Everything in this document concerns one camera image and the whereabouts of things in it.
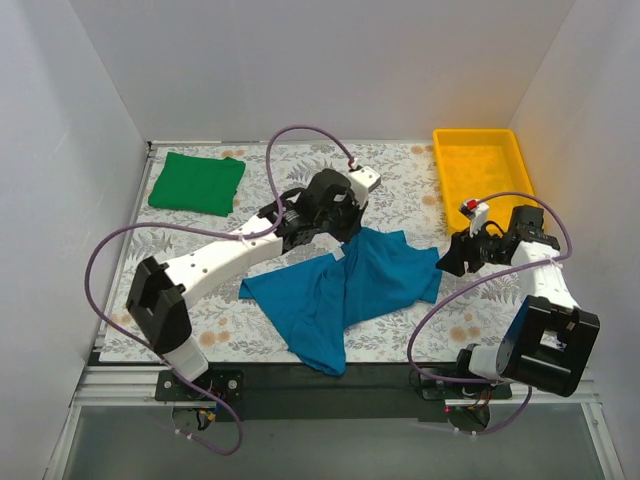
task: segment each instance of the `folded green towel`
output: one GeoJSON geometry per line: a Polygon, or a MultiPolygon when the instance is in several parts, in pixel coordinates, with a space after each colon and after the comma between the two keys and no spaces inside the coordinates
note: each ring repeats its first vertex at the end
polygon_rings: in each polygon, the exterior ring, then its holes
{"type": "Polygon", "coordinates": [[[169,152],[149,205],[226,217],[233,211],[245,164],[233,158],[187,157],[169,152]]]}

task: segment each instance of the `blue cloth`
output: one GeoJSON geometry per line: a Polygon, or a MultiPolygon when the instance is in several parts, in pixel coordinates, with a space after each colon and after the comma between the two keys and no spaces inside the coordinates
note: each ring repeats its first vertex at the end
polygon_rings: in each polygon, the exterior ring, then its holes
{"type": "Polygon", "coordinates": [[[404,232],[363,228],[342,246],[344,257],[323,255],[246,278],[240,298],[254,298],[289,350],[329,375],[346,368],[346,328],[423,300],[435,303],[442,272],[435,248],[407,245],[404,232]]]}

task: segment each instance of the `black mounting plate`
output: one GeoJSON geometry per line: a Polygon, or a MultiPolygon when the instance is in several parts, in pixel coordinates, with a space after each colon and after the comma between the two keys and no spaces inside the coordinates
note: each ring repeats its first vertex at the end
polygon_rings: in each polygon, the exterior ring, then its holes
{"type": "MultiPolygon", "coordinates": [[[[209,369],[193,383],[216,396],[224,395],[225,401],[233,405],[242,398],[244,374],[242,370],[209,369]]],[[[213,401],[186,386],[170,370],[163,370],[158,374],[154,398],[159,402],[213,401]]]]}

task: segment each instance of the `cable clip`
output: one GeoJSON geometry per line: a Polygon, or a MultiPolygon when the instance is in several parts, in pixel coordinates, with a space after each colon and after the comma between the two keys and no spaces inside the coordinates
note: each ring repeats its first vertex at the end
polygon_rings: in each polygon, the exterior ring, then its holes
{"type": "Polygon", "coordinates": [[[564,266],[560,262],[557,262],[556,259],[553,258],[553,257],[551,259],[549,259],[549,265],[557,267],[560,270],[562,270],[564,268],[564,266]]]}
{"type": "Polygon", "coordinates": [[[247,242],[247,239],[244,238],[244,235],[242,233],[238,234],[238,240],[240,240],[240,242],[242,242],[242,244],[247,247],[247,249],[250,248],[249,242],[247,242]]]}

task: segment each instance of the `glass panel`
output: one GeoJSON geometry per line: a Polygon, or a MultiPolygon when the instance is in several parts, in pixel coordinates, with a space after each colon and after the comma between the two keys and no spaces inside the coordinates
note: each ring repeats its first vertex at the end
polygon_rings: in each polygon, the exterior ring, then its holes
{"type": "MultiPolygon", "coordinates": [[[[492,406],[491,424],[514,408],[492,406]]],[[[84,407],[64,478],[604,478],[580,405],[532,405],[502,432],[475,439],[413,423],[250,421],[240,451],[220,457],[162,428],[173,428],[170,407],[84,407]]],[[[226,446],[235,435],[230,423],[205,432],[226,446]]]]}

